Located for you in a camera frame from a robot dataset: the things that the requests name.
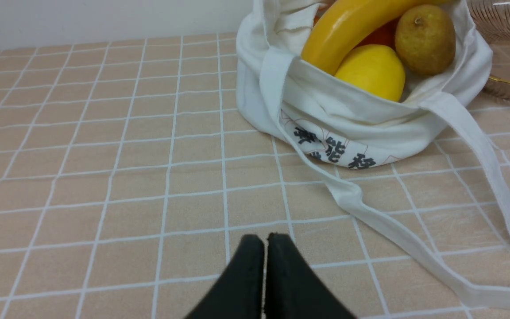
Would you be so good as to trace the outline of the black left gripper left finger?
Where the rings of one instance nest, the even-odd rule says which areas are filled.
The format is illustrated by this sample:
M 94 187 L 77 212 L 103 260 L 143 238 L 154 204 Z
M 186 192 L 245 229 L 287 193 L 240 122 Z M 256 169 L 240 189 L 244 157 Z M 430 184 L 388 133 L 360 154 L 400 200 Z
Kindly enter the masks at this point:
M 242 236 L 235 254 L 187 319 L 260 319 L 265 249 L 255 234 Z

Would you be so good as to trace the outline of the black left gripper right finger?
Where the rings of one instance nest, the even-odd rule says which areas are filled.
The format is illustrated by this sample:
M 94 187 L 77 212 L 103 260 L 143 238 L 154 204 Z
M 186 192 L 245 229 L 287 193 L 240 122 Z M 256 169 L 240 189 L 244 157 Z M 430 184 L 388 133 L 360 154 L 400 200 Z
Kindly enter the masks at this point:
M 288 234 L 270 233 L 267 241 L 267 319 L 356 318 L 322 283 Z

